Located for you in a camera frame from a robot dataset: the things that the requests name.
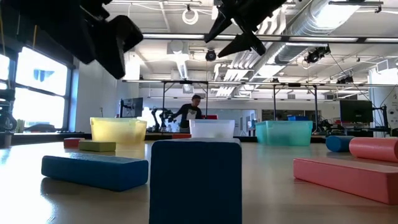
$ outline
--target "dark blue foam block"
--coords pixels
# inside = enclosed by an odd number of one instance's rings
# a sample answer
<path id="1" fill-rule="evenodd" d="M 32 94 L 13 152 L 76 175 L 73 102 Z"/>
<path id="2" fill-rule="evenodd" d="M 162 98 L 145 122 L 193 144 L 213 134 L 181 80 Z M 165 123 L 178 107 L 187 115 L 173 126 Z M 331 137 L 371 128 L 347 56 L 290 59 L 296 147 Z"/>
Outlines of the dark blue foam block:
<path id="1" fill-rule="evenodd" d="M 238 139 L 174 139 L 152 146 L 150 224 L 242 224 Z"/>
<path id="2" fill-rule="evenodd" d="M 123 191 L 148 181 L 148 161 L 114 156 L 66 153 L 44 156 L 42 174 L 77 184 Z"/>
<path id="3" fill-rule="evenodd" d="M 329 136 L 326 147 L 332 152 L 349 152 L 349 142 L 354 136 Z"/>

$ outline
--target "red object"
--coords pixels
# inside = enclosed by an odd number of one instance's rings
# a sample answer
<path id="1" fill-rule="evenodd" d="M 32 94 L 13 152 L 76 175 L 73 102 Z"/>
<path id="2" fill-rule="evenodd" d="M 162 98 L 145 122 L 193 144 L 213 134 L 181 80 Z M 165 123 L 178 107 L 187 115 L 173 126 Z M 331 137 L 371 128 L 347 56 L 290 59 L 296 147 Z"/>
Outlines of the red object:
<path id="1" fill-rule="evenodd" d="M 398 162 L 398 138 L 354 138 L 349 151 L 358 158 Z"/>
<path id="2" fill-rule="evenodd" d="M 79 148 L 79 142 L 85 138 L 66 138 L 63 140 L 64 148 Z"/>
<path id="3" fill-rule="evenodd" d="M 294 159 L 294 177 L 398 205 L 398 167 L 331 158 Z"/>
<path id="4" fill-rule="evenodd" d="M 173 139 L 191 138 L 191 134 L 173 134 Z"/>
<path id="5" fill-rule="evenodd" d="M 218 115 L 207 115 L 207 119 L 218 119 Z"/>

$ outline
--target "foam block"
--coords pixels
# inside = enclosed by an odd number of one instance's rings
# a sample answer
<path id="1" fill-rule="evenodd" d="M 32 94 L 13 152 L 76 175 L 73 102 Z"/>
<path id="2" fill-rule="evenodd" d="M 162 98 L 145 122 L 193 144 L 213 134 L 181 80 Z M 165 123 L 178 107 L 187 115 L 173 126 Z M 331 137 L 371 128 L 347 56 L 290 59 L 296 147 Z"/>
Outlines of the foam block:
<path id="1" fill-rule="evenodd" d="M 175 139 L 152 145 L 150 224 L 242 224 L 238 139 Z"/>
<path id="2" fill-rule="evenodd" d="M 173 134 L 173 139 L 192 138 L 191 134 Z"/>
<path id="3" fill-rule="evenodd" d="M 398 167 L 331 158 L 294 159 L 294 177 L 398 205 Z"/>
<path id="4" fill-rule="evenodd" d="M 79 148 L 79 142 L 84 138 L 66 138 L 63 140 L 64 148 Z"/>
<path id="5" fill-rule="evenodd" d="M 83 151 L 114 152 L 116 142 L 80 141 L 79 149 Z"/>
<path id="6" fill-rule="evenodd" d="M 148 168 L 141 159 L 81 153 L 42 159 L 44 176 L 118 192 L 145 184 Z"/>
<path id="7" fill-rule="evenodd" d="M 397 138 L 354 138 L 349 151 L 358 158 L 398 162 Z"/>
<path id="8" fill-rule="evenodd" d="M 329 136 L 326 147 L 332 152 L 349 152 L 349 142 L 354 136 Z"/>

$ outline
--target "man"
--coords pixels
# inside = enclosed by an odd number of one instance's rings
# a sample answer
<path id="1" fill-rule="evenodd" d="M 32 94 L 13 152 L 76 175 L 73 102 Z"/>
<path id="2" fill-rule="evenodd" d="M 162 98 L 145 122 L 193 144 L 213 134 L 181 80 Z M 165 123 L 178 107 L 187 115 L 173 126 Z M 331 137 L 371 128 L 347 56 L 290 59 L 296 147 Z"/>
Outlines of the man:
<path id="1" fill-rule="evenodd" d="M 186 105 L 182 105 L 179 111 L 173 116 L 176 118 L 180 115 L 181 123 L 180 123 L 180 132 L 181 133 L 189 133 L 189 120 L 191 119 L 201 119 L 201 110 L 199 109 L 201 97 L 199 95 L 194 95 L 192 97 L 192 103 L 188 103 Z"/>

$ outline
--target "yellow foam block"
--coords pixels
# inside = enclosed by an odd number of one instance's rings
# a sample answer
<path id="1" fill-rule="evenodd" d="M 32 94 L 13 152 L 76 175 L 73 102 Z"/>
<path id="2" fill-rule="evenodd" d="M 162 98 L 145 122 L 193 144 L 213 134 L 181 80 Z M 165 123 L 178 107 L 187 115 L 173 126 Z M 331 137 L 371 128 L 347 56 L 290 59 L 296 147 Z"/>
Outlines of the yellow foam block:
<path id="1" fill-rule="evenodd" d="M 79 150 L 95 152 L 114 152 L 116 150 L 116 142 L 80 141 Z"/>

